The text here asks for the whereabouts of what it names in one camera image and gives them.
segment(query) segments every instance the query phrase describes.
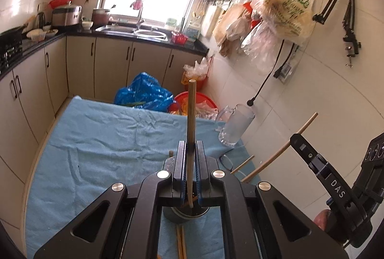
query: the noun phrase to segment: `rice cooker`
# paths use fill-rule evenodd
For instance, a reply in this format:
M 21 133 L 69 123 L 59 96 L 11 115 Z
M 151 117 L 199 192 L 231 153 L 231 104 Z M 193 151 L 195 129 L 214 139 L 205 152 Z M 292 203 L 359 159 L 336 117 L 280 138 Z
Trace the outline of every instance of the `rice cooker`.
M 81 20 L 80 5 L 61 5 L 52 11 L 52 26 L 64 27 L 79 24 Z

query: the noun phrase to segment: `black cable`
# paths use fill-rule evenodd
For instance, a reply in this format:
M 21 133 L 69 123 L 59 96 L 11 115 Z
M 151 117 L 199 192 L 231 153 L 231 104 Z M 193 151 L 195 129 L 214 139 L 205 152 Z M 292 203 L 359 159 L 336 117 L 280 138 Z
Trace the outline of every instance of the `black cable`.
M 263 84 L 260 86 L 260 89 L 259 89 L 259 91 L 257 91 L 256 95 L 255 95 L 251 100 L 248 100 L 248 101 L 246 102 L 246 104 L 247 104 L 248 106 L 253 106 L 253 102 L 256 100 L 256 97 L 259 95 L 260 91 L 261 91 L 262 88 L 264 87 L 264 85 L 265 85 L 266 81 L 268 80 L 269 76 L 272 74 L 273 70 L 275 69 L 275 66 L 276 66 L 276 64 L 277 64 L 277 61 L 279 60 L 280 53 L 282 52 L 283 45 L 284 45 L 284 39 L 283 39 L 282 44 L 281 44 L 281 46 L 280 46 L 279 54 L 277 55 L 276 62 L 275 62 L 275 64 L 273 65 L 273 68 L 272 68 L 271 72 L 268 74 L 268 76 L 267 76 L 266 79 L 264 80 Z
M 273 77 L 279 78 L 280 73 L 282 72 L 282 69 L 283 69 L 284 65 L 288 62 L 288 60 L 289 60 L 289 58 L 290 58 L 290 56 L 291 56 L 291 54 L 293 52 L 293 48 L 294 48 L 294 43 L 292 44 L 291 51 L 289 52 L 289 54 L 288 54 L 287 58 L 285 59 L 284 63 L 274 72 Z

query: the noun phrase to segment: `black countertop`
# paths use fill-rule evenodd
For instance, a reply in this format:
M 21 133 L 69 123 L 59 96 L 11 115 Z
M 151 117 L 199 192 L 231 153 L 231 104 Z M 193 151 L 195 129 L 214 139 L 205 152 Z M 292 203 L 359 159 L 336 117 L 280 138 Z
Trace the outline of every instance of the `black countertop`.
M 84 30 L 82 28 L 71 28 L 70 30 L 66 31 L 59 31 L 57 35 L 55 35 L 52 38 L 45 39 L 41 42 L 33 42 L 30 39 L 23 39 L 22 47 L 23 52 L 20 53 L 17 57 L 12 59 L 10 63 L 8 63 L 7 67 L 0 67 L 0 80 L 8 74 L 13 68 L 15 68 L 17 65 L 19 65 L 22 61 L 24 61 L 26 58 L 31 56 L 33 53 L 35 53 L 37 50 L 45 47 L 46 45 L 51 44 L 52 42 L 66 36 L 86 36 L 86 37 L 99 37 L 99 38 L 112 38 L 112 39 L 119 39 L 119 40 L 128 40 L 133 42 L 143 42 L 143 43 L 149 43 L 152 45 L 158 45 L 161 47 L 166 47 L 169 49 L 177 49 L 181 51 L 186 51 L 189 53 L 206 56 L 209 49 L 200 41 L 196 40 L 195 43 L 191 43 L 187 41 L 185 45 L 177 45 L 173 43 L 168 37 L 168 41 L 158 41 L 150 38 L 143 38 L 138 36 L 126 36 L 126 35 L 119 35 L 116 33 L 108 33 L 105 31 L 95 31 L 95 30 Z

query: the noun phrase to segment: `mug handle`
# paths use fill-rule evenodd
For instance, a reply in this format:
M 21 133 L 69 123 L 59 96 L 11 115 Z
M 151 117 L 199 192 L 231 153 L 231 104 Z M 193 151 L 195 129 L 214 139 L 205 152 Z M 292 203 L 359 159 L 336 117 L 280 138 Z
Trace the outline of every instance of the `mug handle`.
M 218 121 L 219 119 L 225 114 L 225 113 L 233 113 L 234 112 L 234 108 L 230 108 L 228 106 L 226 106 L 225 108 L 223 108 L 216 116 L 216 120 L 215 120 L 215 125 L 216 125 L 216 131 L 222 131 L 223 130 L 223 127 L 219 127 L 218 125 Z

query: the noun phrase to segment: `glass mug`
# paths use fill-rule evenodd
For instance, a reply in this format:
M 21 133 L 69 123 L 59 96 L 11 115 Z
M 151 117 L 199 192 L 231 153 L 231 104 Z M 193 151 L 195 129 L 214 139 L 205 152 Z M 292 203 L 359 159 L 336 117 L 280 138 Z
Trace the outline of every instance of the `glass mug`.
M 231 115 L 224 127 L 219 127 L 218 121 L 225 113 L 231 113 Z M 216 117 L 216 131 L 220 131 L 218 139 L 226 146 L 235 146 L 254 119 L 255 114 L 248 106 L 243 104 L 237 104 L 235 108 L 227 106 Z

